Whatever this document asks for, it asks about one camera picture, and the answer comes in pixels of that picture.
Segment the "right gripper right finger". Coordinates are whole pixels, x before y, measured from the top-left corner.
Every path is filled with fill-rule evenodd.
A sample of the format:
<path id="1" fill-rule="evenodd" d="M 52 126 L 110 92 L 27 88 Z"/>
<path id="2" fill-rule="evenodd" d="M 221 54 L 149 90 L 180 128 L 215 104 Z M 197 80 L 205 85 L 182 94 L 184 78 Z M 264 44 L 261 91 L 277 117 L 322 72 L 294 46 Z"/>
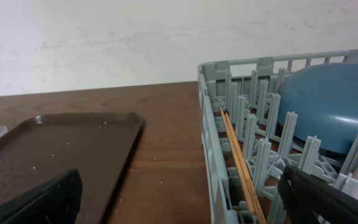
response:
<path id="1" fill-rule="evenodd" d="M 293 166 L 286 166 L 278 192 L 292 223 L 358 224 L 358 200 Z"/>

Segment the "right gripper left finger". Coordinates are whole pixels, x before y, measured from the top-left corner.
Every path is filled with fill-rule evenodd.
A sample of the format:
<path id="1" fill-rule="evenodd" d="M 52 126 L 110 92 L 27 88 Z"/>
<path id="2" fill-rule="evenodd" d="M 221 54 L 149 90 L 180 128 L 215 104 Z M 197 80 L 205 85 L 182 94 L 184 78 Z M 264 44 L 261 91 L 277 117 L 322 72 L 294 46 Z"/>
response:
<path id="1" fill-rule="evenodd" d="M 68 169 L 0 205 L 0 223 L 74 223 L 82 191 L 79 170 Z"/>

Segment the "wooden chopstick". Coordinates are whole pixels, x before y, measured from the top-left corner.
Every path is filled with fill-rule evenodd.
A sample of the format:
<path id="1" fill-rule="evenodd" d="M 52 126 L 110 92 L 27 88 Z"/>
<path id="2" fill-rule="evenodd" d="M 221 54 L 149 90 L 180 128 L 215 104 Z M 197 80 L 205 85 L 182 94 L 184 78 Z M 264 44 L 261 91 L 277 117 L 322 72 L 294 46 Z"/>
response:
<path id="1" fill-rule="evenodd" d="M 220 114 L 221 114 L 222 119 L 223 119 L 224 127 L 225 127 L 226 134 L 227 134 L 227 138 L 229 140 L 229 145 L 230 145 L 230 148 L 231 148 L 232 156 L 233 156 L 234 162 L 236 164 L 239 179 L 241 181 L 242 191 L 244 193 L 244 197 L 245 197 L 245 200 L 246 200 L 246 203 L 247 203 L 247 207 L 249 209 L 249 213 L 251 215 L 255 215 L 256 210 L 255 210 L 254 204 L 252 202 L 252 197 L 250 195 L 250 192 L 249 192 L 249 189 L 248 189 L 248 186 L 247 186 L 246 178 L 244 177 L 244 173 L 242 171 L 241 163 L 240 163 L 239 158 L 237 156 L 236 146 L 235 146 L 234 140 L 232 138 L 229 123 L 228 123 L 228 121 L 226 119 L 226 114 L 224 113 L 224 111 L 223 111 L 223 109 L 221 107 L 219 107 L 219 110 L 220 110 Z"/>
<path id="2" fill-rule="evenodd" d="M 259 198 L 257 196 L 257 193 L 255 191 L 254 185 L 252 183 L 252 179 L 251 179 L 247 164 L 246 164 L 246 162 L 244 160 L 244 157 L 242 155 L 242 151 L 240 149 L 239 141 L 237 140 L 236 135 L 234 133 L 234 129 L 233 129 L 232 124 L 231 124 L 231 120 L 229 119 L 229 115 L 227 113 L 225 113 L 225 114 L 226 114 L 226 119 L 227 119 L 227 121 L 229 123 L 232 138 L 234 140 L 234 144 L 236 146 L 237 156 L 238 156 L 239 161 L 241 163 L 242 171 L 244 173 L 244 177 L 246 178 L 247 186 L 248 186 L 250 195 L 252 197 L 252 202 L 253 202 L 255 210 L 256 210 L 255 215 L 257 216 L 257 219 L 258 219 L 259 223 L 266 224 L 267 222 L 266 222 L 262 207 L 260 205 Z"/>

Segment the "brown serving tray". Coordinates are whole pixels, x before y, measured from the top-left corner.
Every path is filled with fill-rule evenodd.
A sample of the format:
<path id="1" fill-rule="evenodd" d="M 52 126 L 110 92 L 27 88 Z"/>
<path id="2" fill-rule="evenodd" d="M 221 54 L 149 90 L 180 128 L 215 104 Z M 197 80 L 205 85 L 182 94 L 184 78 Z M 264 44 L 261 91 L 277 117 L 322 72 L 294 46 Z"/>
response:
<path id="1" fill-rule="evenodd" d="M 106 223 L 145 120 L 133 112 L 59 113 L 29 118 L 0 137 L 0 205 L 78 169 L 77 223 Z"/>

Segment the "dark blue plate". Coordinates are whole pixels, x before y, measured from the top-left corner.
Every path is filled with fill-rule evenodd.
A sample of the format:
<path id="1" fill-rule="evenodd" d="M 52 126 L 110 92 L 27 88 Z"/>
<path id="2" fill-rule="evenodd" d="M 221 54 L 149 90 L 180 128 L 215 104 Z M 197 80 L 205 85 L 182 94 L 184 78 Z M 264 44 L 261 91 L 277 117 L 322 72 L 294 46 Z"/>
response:
<path id="1" fill-rule="evenodd" d="M 347 154 L 358 135 L 358 63 L 330 63 L 299 70 L 280 85 L 278 123 L 298 118 L 294 136 L 316 136 L 321 147 Z"/>

